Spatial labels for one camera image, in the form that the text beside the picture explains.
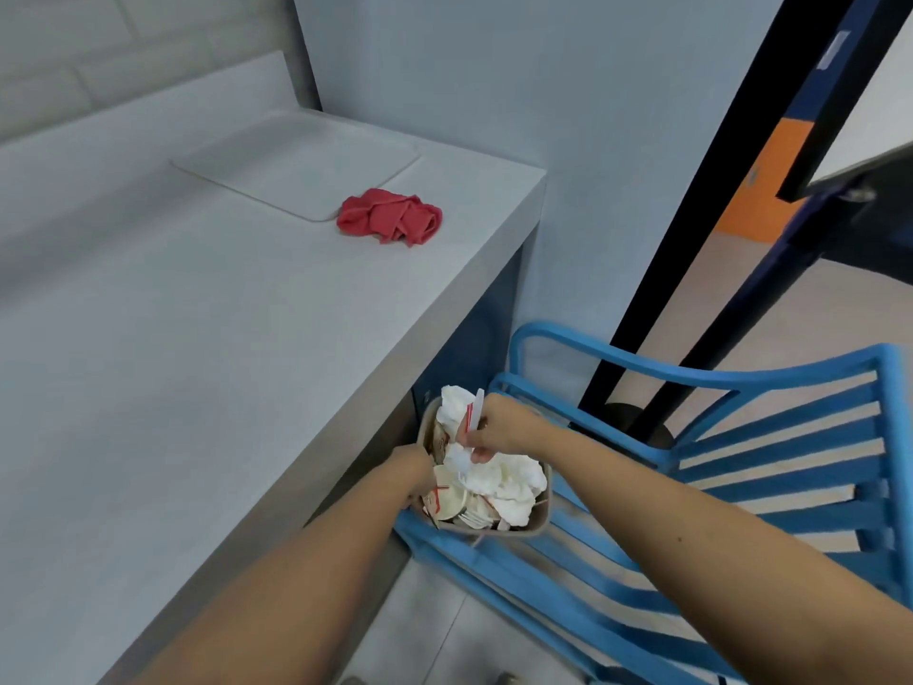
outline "black pole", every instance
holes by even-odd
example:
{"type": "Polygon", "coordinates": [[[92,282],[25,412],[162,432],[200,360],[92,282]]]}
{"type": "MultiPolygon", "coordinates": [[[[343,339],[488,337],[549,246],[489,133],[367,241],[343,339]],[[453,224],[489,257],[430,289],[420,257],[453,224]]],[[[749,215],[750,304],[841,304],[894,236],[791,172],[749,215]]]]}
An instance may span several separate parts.
{"type": "MultiPolygon", "coordinates": [[[[859,178],[828,195],[815,195],[689,351],[681,366],[710,370],[719,365],[783,293],[859,218],[874,190],[859,178]]],[[[637,415],[627,434],[647,442],[688,398],[694,387],[666,382],[637,415]]]]}

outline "person's right arm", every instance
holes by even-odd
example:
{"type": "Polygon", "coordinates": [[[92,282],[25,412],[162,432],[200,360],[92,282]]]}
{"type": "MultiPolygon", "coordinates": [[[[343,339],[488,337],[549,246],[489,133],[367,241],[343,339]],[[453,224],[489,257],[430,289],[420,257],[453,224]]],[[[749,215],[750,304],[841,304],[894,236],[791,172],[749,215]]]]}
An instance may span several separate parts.
{"type": "Polygon", "coordinates": [[[913,683],[913,613],[812,546],[498,394],[458,439],[560,472],[644,575],[753,685],[913,683]]]}

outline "person's left arm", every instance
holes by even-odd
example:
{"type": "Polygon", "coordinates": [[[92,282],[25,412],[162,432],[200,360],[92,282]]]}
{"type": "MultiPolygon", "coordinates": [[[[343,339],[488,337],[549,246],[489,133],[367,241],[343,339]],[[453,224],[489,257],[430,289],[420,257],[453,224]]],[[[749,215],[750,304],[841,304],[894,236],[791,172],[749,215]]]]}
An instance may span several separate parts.
{"type": "Polygon", "coordinates": [[[371,564],[410,497],[435,484],[425,449],[394,449],[295,538],[234,580],[134,685],[320,683],[371,564]]]}

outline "forearm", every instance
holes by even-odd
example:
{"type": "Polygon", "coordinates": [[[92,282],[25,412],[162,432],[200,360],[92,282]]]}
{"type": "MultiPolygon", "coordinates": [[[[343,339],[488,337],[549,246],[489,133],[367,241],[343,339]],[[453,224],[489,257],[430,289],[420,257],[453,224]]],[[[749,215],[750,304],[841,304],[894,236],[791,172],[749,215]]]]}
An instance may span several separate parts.
{"type": "Polygon", "coordinates": [[[899,682],[913,672],[903,646],[913,615],[806,543],[570,430],[550,426],[537,455],[752,682],[899,682]]]}
{"type": "Polygon", "coordinates": [[[238,577],[166,647],[140,683],[322,682],[414,483],[387,465],[369,473],[238,577]]]}

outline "crumpled red rag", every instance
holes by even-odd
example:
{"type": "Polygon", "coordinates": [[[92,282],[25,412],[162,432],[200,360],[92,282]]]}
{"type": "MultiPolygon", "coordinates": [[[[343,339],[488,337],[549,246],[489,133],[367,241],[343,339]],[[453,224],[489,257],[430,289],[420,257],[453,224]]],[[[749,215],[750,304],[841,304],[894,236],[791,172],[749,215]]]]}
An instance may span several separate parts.
{"type": "Polygon", "coordinates": [[[444,213],[437,206],[423,204],[416,195],[371,188],[342,203],[336,225],[349,235],[379,235],[382,243],[405,238],[411,247],[429,240],[443,220],[444,213]]]}

